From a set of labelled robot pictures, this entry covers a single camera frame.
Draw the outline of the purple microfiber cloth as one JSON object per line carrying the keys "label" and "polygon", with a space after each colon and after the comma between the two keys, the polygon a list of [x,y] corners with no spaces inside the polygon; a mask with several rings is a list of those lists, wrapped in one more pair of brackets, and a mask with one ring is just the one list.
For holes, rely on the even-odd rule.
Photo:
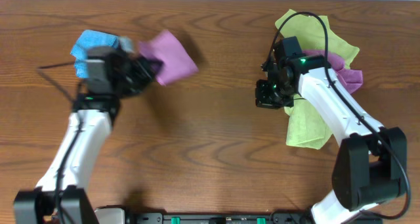
{"label": "purple microfiber cloth", "polygon": [[156,81],[160,85],[169,85],[198,72],[181,42],[168,30],[163,30],[150,41],[138,43],[139,53],[148,60],[162,62]]}

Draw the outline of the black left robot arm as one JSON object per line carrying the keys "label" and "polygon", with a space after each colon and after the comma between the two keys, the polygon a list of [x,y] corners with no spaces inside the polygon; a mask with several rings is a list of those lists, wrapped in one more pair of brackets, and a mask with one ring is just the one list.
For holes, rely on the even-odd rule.
{"label": "black left robot arm", "polygon": [[14,199],[17,223],[98,223],[85,191],[104,141],[112,132],[121,100],[137,96],[151,84],[163,63],[117,53],[90,56],[88,77],[77,84],[69,124],[58,152],[33,190]]}

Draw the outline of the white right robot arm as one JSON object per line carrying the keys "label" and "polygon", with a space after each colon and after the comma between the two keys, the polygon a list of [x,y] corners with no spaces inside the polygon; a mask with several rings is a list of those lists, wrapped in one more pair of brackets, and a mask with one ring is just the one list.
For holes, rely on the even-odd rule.
{"label": "white right robot arm", "polygon": [[339,152],[332,191],[305,213],[287,213],[299,223],[352,223],[357,219],[399,219],[411,202],[404,132],[387,129],[348,93],[324,56],[269,56],[261,66],[267,79],[255,89],[255,104],[277,109],[309,102],[332,131]]}

